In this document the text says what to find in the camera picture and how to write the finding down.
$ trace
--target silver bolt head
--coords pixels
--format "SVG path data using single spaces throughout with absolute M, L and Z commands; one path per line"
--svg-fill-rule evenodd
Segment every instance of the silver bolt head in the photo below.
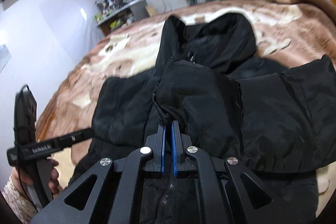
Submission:
M 189 146 L 189 147 L 187 148 L 187 151 L 188 151 L 189 153 L 196 153 L 196 152 L 198 151 L 198 148 L 195 147 L 195 146 Z
M 144 146 L 144 147 L 140 148 L 140 152 L 142 154 L 149 154 L 151 151 L 152 151 L 151 148 L 148 147 L 148 146 Z
M 111 163 L 111 159 L 109 159 L 109 158 L 103 158 L 103 159 L 100 160 L 100 164 L 101 164 L 102 166 L 107 166 L 107 165 L 109 165 L 110 163 Z
M 235 157 L 230 157 L 227 159 L 227 162 L 231 165 L 236 165 L 238 163 L 238 160 Z

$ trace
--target bed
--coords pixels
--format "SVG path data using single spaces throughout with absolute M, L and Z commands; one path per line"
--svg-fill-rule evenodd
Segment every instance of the bed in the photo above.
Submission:
M 38 119 L 39 140 L 91 126 L 98 95 L 110 76 L 130 77 L 153 67 L 165 19 L 177 15 L 186 24 L 210 22 L 228 12 L 251 22 L 257 55 L 285 67 L 303 65 L 327 54 L 336 67 L 336 6 L 327 0 L 221 0 L 185 7 L 118 29 L 72 70 Z M 61 186 L 87 153 L 90 140 L 55 154 Z M 318 216 L 336 189 L 336 163 L 317 170 Z

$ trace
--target jacket sleeve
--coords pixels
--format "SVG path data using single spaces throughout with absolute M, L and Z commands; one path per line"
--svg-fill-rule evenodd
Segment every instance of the jacket sleeve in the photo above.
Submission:
M 327 56 L 238 83 L 249 168 L 301 173 L 336 160 L 336 74 Z
M 2 192 L 14 214 L 21 220 L 23 224 L 29 224 L 31 219 L 37 214 L 34 207 L 25 199 L 20 192 L 15 188 L 12 177 L 9 180 Z

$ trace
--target hand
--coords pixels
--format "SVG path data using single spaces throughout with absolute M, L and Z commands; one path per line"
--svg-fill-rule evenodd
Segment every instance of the hand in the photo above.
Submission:
M 54 159 L 49 159 L 52 164 L 54 166 L 57 166 L 59 163 L 58 161 L 54 160 Z M 20 192 L 20 194 L 27 198 L 25 195 L 25 192 L 23 191 L 21 185 L 20 185 L 20 180 L 19 180 L 19 174 L 17 172 L 16 168 L 12 169 L 12 180 L 13 180 L 13 184 L 15 186 L 15 188 Z M 53 194 L 58 194 L 59 193 L 59 182 L 58 182 L 58 171 L 53 168 L 50 174 L 50 181 L 48 182 L 48 186 L 50 188 L 50 190 L 52 191 Z M 20 169 L 20 177 L 21 177 L 21 182 L 22 182 L 22 186 L 25 188 L 26 193 L 28 193 L 26 185 L 32 185 L 33 184 L 33 180 L 31 179 L 31 177 L 24 172 L 22 169 Z

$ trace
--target blue gripper pad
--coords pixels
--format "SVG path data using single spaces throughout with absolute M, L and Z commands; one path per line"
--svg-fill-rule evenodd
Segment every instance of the blue gripper pad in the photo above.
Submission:
M 172 143 L 174 177 L 177 178 L 177 150 L 176 150 L 175 132 L 173 123 L 171 123 L 171 143 Z
M 162 150 L 161 150 L 161 173 L 165 172 L 165 152 L 166 152 L 166 127 L 163 126 L 162 133 Z

